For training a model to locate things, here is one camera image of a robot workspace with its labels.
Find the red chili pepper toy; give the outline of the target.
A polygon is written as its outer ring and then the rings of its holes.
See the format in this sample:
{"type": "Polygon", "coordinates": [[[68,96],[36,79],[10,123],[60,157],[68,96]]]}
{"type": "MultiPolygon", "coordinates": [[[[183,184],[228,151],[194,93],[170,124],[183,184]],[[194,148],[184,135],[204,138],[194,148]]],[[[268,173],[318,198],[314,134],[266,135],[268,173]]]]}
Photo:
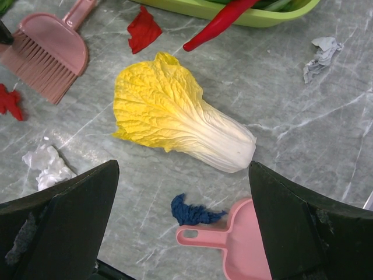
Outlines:
{"type": "Polygon", "coordinates": [[[245,11],[252,8],[258,0],[235,0],[228,3],[195,37],[183,45],[187,52],[214,39],[228,29],[245,11]]]}

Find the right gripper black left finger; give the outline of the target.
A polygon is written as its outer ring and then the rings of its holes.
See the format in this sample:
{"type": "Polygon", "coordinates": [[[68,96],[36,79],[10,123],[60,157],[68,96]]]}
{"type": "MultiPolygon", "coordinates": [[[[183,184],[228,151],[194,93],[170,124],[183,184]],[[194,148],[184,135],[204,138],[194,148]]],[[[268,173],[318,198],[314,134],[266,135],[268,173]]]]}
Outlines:
{"type": "Polygon", "coordinates": [[[1,204],[1,279],[89,279],[117,191],[109,160],[1,204]]]}

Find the white crumpled paper scrap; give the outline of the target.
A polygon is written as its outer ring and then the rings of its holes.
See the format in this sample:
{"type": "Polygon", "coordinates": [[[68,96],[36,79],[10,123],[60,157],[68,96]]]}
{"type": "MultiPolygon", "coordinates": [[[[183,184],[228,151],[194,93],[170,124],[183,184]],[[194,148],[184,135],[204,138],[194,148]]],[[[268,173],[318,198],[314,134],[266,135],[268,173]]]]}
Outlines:
{"type": "Polygon", "coordinates": [[[36,177],[37,190],[42,191],[63,181],[70,180],[77,174],[65,163],[59,151],[50,143],[49,137],[43,137],[36,150],[28,151],[22,161],[32,170],[40,173],[36,177]]]}

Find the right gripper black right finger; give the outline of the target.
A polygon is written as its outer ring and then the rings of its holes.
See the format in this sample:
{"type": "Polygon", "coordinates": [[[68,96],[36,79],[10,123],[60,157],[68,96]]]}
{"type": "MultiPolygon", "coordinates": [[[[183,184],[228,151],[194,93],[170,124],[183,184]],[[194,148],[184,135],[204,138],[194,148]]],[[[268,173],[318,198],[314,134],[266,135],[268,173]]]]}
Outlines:
{"type": "Polygon", "coordinates": [[[345,204],[259,162],[251,195],[273,279],[372,279],[372,211],[345,204]]]}

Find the red paper scrap centre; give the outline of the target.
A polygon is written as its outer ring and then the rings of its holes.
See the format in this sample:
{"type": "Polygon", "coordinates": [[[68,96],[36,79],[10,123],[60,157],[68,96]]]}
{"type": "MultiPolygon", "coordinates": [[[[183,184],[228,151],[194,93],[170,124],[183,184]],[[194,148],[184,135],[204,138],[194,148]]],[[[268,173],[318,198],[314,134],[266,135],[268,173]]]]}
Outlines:
{"type": "Polygon", "coordinates": [[[1,101],[0,101],[0,111],[1,114],[5,114],[7,111],[11,113],[11,115],[17,119],[18,121],[23,121],[23,113],[21,108],[17,105],[20,102],[21,97],[20,94],[13,90],[8,92],[5,85],[0,85],[0,92],[1,92],[1,101]]]}

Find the pink hand brush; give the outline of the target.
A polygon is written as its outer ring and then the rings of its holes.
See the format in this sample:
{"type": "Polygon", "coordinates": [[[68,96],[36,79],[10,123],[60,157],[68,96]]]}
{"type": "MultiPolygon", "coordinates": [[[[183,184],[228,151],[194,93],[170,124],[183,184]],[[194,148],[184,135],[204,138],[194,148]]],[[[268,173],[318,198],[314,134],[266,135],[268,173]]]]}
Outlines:
{"type": "Polygon", "coordinates": [[[87,67],[87,45],[77,29],[95,5],[95,1],[78,0],[63,19],[50,13],[26,16],[13,34],[13,44],[1,45],[1,64],[58,104],[87,67]]]}

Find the green plastic tray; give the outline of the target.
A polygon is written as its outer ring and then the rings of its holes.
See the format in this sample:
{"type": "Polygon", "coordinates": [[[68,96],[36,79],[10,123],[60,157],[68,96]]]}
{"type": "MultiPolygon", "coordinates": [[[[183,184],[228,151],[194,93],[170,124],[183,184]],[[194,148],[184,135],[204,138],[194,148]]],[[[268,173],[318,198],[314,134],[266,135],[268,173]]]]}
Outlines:
{"type": "MultiPolygon", "coordinates": [[[[159,8],[165,11],[211,20],[223,4],[200,0],[133,0],[136,3],[159,8]]],[[[272,27],[283,22],[298,19],[317,6],[319,0],[295,1],[295,8],[289,12],[272,12],[260,9],[249,9],[235,22],[235,25],[247,27],[272,27]]]]}

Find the pink dustpan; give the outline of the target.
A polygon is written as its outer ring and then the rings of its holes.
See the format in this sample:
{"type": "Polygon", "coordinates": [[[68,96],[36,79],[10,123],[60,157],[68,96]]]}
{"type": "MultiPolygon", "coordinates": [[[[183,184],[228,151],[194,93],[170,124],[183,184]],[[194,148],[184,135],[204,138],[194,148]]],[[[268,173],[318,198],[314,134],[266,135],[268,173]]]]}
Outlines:
{"type": "Polygon", "coordinates": [[[233,205],[225,228],[181,226],[176,240],[183,246],[220,249],[227,279],[272,279],[251,198],[233,205]]]}

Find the dark blue paper scrap right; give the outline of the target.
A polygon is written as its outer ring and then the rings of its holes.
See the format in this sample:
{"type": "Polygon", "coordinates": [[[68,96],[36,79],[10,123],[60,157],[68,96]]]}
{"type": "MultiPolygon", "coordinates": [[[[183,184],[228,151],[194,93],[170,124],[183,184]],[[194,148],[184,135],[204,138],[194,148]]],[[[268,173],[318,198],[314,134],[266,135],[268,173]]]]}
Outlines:
{"type": "Polygon", "coordinates": [[[218,222],[226,211],[211,212],[204,205],[187,205],[184,203],[185,193],[179,194],[171,201],[171,213],[180,226],[195,226],[200,223],[211,224],[218,222]]]}

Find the grey paper scrap right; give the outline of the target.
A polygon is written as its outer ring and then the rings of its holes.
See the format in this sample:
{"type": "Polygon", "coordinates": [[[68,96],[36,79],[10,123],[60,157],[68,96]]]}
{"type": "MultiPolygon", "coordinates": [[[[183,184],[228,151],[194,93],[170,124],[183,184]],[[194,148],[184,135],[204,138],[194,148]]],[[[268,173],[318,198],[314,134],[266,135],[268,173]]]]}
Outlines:
{"type": "Polygon", "coordinates": [[[337,42],[334,37],[320,37],[312,40],[317,47],[314,58],[303,67],[304,83],[310,83],[313,76],[319,74],[332,63],[332,57],[336,51],[343,49],[343,43],[337,42]]]}

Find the yellow napa cabbage toy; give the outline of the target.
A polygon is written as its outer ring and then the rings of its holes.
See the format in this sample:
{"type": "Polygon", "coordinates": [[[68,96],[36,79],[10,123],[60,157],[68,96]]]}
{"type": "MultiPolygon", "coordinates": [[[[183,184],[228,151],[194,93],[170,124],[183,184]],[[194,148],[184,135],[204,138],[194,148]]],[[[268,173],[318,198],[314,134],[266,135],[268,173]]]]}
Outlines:
{"type": "Polygon", "coordinates": [[[123,69],[115,80],[114,137],[190,155],[226,173],[246,169],[256,138],[203,99],[203,89],[173,55],[123,69]]]}

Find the red paper scrap near tray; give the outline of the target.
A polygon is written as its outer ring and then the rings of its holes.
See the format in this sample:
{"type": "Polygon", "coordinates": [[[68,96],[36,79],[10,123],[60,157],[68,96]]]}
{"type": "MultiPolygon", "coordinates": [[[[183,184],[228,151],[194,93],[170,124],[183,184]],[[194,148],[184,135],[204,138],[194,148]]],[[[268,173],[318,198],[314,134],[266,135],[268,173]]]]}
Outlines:
{"type": "Polygon", "coordinates": [[[162,34],[160,26],[143,5],[140,6],[140,12],[136,18],[127,27],[127,31],[131,35],[128,44],[132,54],[139,53],[162,34]]]}

